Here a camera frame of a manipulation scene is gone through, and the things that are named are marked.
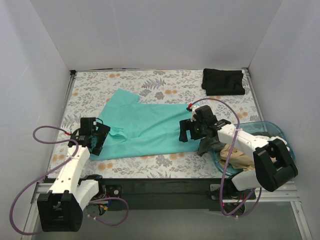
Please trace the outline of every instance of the floral fabric surface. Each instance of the floral fabric surface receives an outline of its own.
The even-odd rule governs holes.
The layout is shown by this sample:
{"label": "floral fabric surface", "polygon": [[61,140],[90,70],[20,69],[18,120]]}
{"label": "floral fabric surface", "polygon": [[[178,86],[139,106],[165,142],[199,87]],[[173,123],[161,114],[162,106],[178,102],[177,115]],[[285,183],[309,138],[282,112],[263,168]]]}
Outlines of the floral fabric surface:
{"label": "floral fabric surface", "polygon": [[[98,117],[105,104],[118,88],[138,94],[140,103],[189,104],[205,98],[201,88],[202,70],[125,70],[78,72],[71,97],[67,103],[61,127],[71,131],[81,117]],[[229,104],[241,123],[261,121],[249,82],[244,75],[242,85],[245,95],[213,96]],[[204,100],[219,119],[236,123],[236,118],[222,103]],[[60,133],[57,140],[68,139]],[[57,144],[53,150],[49,169],[61,164],[66,158],[67,144]],[[56,178],[59,170],[49,178]],[[126,157],[104,161],[88,160],[81,176],[99,174],[104,178],[220,178],[211,156],[197,152]]]}

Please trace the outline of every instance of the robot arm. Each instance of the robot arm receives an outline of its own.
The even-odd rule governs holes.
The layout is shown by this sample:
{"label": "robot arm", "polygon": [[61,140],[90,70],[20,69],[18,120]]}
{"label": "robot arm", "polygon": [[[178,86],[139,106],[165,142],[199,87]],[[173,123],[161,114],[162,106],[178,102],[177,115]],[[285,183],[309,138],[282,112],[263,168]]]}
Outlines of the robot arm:
{"label": "robot arm", "polygon": [[[80,229],[84,208],[93,197],[103,193],[103,189],[99,175],[87,177],[80,183],[79,178],[90,154],[100,154],[109,131],[110,127],[97,122],[95,117],[80,119],[80,128],[70,136],[78,142],[78,152],[62,167],[48,192],[37,199],[44,232],[76,232]],[[76,145],[70,142],[68,147],[67,159],[75,152]]]}
{"label": "robot arm", "polygon": [[[218,136],[220,142],[232,144],[236,133],[233,124],[225,119],[218,121],[208,105],[193,105],[187,109],[192,111],[191,119],[180,121],[179,141],[187,142],[187,131],[190,131],[193,140]],[[235,191],[263,187],[273,192],[298,175],[287,146],[278,138],[269,141],[240,129],[234,147],[250,156],[255,165],[255,170],[243,171],[231,177],[231,188]]]}

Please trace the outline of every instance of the cable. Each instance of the cable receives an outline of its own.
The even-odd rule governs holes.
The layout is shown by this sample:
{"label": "cable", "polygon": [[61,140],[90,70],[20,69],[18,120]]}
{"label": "cable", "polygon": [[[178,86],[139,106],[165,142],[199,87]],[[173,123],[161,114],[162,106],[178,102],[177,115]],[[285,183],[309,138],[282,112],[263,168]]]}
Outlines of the cable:
{"label": "cable", "polygon": [[76,129],[74,132],[72,132],[72,133],[70,134],[70,136],[75,136],[75,135],[78,133],[79,129],[80,129],[80,127],[79,127],[78,129]]}
{"label": "cable", "polygon": [[102,216],[103,213],[101,212],[100,205],[98,205],[98,209],[99,209],[99,216]]}
{"label": "cable", "polygon": [[111,201],[112,201],[112,200],[110,200],[110,201],[108,202],[108,204],[106,205],[106,207],[107,207],[107,208],[109,207],[109,205],[110,205]]}
{"label": "cable", "polygon": [[238,202],[240,202],[240,200],[241,200],[241,195],[240,195],[240,197],[239,197],[238,201],[237,201],[237,202],[235,202],[234,204],[237,204]]}
{"label": "cable", "polygon": [[104,121],[102,121],[102,119],[100,119],[100,118],[98,118],[98,117],[96,117],[95,119],[100,120],[100,121],[101,121],[101,123],[102,123],[102,124],[104,124]]}
{"label": "cable", "polygon": [[125,213],[124,218],[123,218],[121,221],[119,221],[119,222],[117,222],[117,223],[111,223],[111,222],[107,222],[107,221],[105,221],[105,220],[103,220],[103,219],[101,219],[101,218],[98,218],[98,217],[96,217],[96,216],[94,216],[94,215],[92,215],[92,214],[88,214],[88,216],[90,216],[90,217],[93,218],[94,220],[97,220],[97,221],[99,221],[99,222],[101,222],[101,223],[103,223],[103,224],[106,224],[106,225],[112,226],[112,227],[115,227],[115,226],[118,226],[118,225],[122,224],[122,223],[127,219],[128,214],[129,214],[129,205],[128,205],[127,201],[124,200],[123,198],[119,198],[119,197],[106,197],[106,198],[102,198],[102,199],[97,199],[97,200],[90,201],[90,202],[89,202],[89,205],[94,204],[94,203],[96,203],[96,202],[100,202],[100,201],[109,201],[109,203],[110,203],[111,200],[121,201],[121,202],[123,202],[123,203],[125,204],[125,206],[126,206],[126,213]]}
{"label": "cable", "polygon": [[18,199],[20,198],[20,196],[30,187],[32,186],[33,184],[35,184],[36,182],[42,180],[44,177],[46,177],[48,174],[56,171],[57,169],[61,168],[63,165],[66,165],[68,162],[70,162],[70,160],[77,154],[78,152],[78,149],[79,149],[79,144],[76,140],[73,140],[73,139],[67,139],[67,140],[61,140],[61,141],[42,141],[40,139],[38,139],[36,137],[36,132],[39,130],[39,129],[44,129],[44,128],[49,128],[49,129],[56,129],[56,130],[60,130],[60,131],[63,131],[65,134],[67,135],[70,135],[66,130],[62,129],[62,128],[59,128],[59,127],[55,127],[55,126],[40,126],[40,127],[37,127],[33,133],[32,133],[32,136],[34,138],[34,140],[36,140],[37,142],[39,143],[42,143],[42,144],[61,144],[61,143],[66,143],[66,142],[74,142],[75,144],[75,151],[74,153],[67,159],[65,160],[63,163],[61,163],[60,165],[56,166],[55,168],[51,169],[50,171],[48,171],[47,173],[45,173],[44,175],[38,177],[37,179],[33,180],[32,182],[30,182],[28,185],[26,185],[18,194],[17,196],[14,198],[13,202],[12,202],[12,205],[10,207],[10,213],[9,213],[9,220],[10,220],[10,224],[12,226],[12,228],[19,234],[21,235],[26,235],[26,236],[31,236],[31,235],[36,235],[36,234],[40,234],[42,233],[42,231],[35,231],[35,232],[25,232],[25,231],[21,231],[15,224],[14,222],[14,218],[13,218],[13,213],[14,213],[14,208],[15,208],[15,205],[18,201]]}
{"label": "cable", "polygon": [[243,199],[243,201],[234,209],[232,210],[231,212],[226,212],[225,209],[224,209],[224,202],[223,202],[223,190],[224,190],[224,183],[225,183],[225,178],[226,178],[226,172],[227,172],[227,167],[228,167],[228,164],[229,164],[229,159],[231,157],[231,153],[232,153],[232,150],[234,149],[235,147],[235,143],[236,143],[236,139],[237,139],[237,135],[238,135],[238,131],[239,131],[239,126],[240,126],[240,119],[237,115],[237,113],[227,104],[225,103],[224,101],[221,101],[219,99],[216,99],[216,98],[209,98],[209,97],[205,97],[205,98],[201,98],[193,103],[190,103],[188,105],[188,108],[190,108],[192,105],[200,102],[200,101],[203,101],[203,100],[214,100],[214,101],[217,101],[219,103],[222,103],[224,104],[228,109],[231,110],[231,112],[234,114],[235,118],[236,118],[236,128],[235,128],[235,133],[234,133],[234,137],[232,139],[232,143],[231,143],[231,146],[230,146],[230,150],[229,150],[229,153],[226,157],[226,160],[225,160],[225,165],[224,165],[224,168],[223,168],[223,173],[222,173],[222,177],[221,177],[221,183],[220,183],[220,191],[219,191],[219,203],[220,203],[220,209],[221,209],[221,212],[223,215],[225,216],[233,216],[235,218],[241,218],[241,217],[245,217],[247,216],[248,214],[250,214],[254,209],[255,207],[257,206],[259,200],[260,200],[260,197],[261,197],[261,193],[262,193],[262,189],[260,188],[260,192],[259,192],[259,196],[258,198],[256,199],[256,202],[254,203],[254,205],[252,206],[252,208],[246,212],[245,214],[243,215],[240,215],[240,216],[234,216],[233,214],[238,211],[238,209],[240,209],[244,204],[245,202],[251,197],[251,195],[255,192],[255,188],[253,188],[250,193],[248,194],[248,196],[246,196],[246,198]]}

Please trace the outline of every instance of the beige cloth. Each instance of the beige cloth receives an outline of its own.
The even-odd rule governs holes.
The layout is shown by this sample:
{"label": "beige cloth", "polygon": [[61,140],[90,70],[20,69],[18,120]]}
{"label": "beige cloth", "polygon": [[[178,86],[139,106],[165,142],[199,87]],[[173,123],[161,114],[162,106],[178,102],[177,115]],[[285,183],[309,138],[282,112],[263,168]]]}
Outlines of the beige cloth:
{"label": "beige cloth", "polygon": [[[225,145],[225,147],[220,152],[220,164],[222,167],[225,167],[227,156],[229,154],[231,146],[229,144]],[[236,148],[233,148],[229,164],[232,165],[234,169],[242,169],[243,171],[254,170],[255,169],[255,161],[249,157],[247,154],[239,151]]]}

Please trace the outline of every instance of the black garment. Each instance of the black garment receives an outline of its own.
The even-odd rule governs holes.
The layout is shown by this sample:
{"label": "black garment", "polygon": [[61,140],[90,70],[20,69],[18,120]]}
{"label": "black garment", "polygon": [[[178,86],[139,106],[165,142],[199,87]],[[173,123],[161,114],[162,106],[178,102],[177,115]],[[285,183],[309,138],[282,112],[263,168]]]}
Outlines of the black garment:
{"label": "black garment", "polygon": [[225,147],[225,143],[222,143],[219,141],[218,136],[215,137],[205,137],[202,138],[200,143],[199,143],[199,149],[198,149],[198,153],[200,156],[202,156],[203,154],[214,150],[216,152],[220,152],[224,147]]}
{"label": "black garment", "polygon": [[244,95],[243,77],[241,70],[226,71],[205,68],[201,87],[206,91],[207,96]]}

